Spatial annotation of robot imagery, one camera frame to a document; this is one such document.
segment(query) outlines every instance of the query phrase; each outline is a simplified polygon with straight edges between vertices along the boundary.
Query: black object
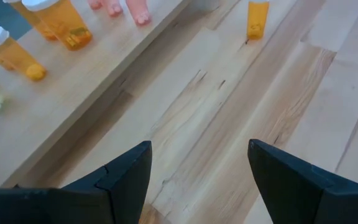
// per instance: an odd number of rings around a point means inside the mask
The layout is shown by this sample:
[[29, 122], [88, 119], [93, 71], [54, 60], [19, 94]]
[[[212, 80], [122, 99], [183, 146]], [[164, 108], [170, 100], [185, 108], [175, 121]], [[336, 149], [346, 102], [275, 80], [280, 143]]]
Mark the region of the black object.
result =
[[151, 164], [144, 141], [62, 189], [0, 189], [0, 224], [138, 223]]
[[255, 139], [248, 158], [274, 224], [358, 223], [358, 183]]

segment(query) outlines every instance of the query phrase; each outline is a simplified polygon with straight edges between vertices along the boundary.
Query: wooden floor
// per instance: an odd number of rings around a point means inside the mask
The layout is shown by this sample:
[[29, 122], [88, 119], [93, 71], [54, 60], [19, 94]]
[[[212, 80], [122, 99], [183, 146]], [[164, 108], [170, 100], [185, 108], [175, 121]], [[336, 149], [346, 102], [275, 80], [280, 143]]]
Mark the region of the wooden floor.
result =
[[358, 0], [271, 0], [265, 37], [248, 42], [247, 7], [186, 8], [21, 185], [65, 185], [144, 139], [141, 223], [271, 223], [250, 138], [358, 181]]

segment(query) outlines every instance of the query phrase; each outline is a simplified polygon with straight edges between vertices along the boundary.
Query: light wooden surface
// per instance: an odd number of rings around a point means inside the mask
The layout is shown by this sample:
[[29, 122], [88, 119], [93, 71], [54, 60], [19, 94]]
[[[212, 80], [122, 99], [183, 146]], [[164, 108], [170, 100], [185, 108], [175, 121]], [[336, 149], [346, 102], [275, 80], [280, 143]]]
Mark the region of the light wooden surface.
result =
[[32, 30], [19, 42], [48, 77], [30, 83], [0, 68], [0, 85], [12, 98], [0, 115], [0, 186], [16, 184], [190, 1], [150, 0], [153, 22], [141, 29], [126, 8], [111, 19], [86, 1], [72, 2], [94, 34], [92, 43], [69, 52]]
[[264, 39], [247, 43], [247, 0], [186, 8], [122, 74], [96, 124], [23, 185], [63, 186], [144, 139], [151, 223], [271, 223], [250, 138], [358, 181], [358, 0], [341, 3], [272, 0]]

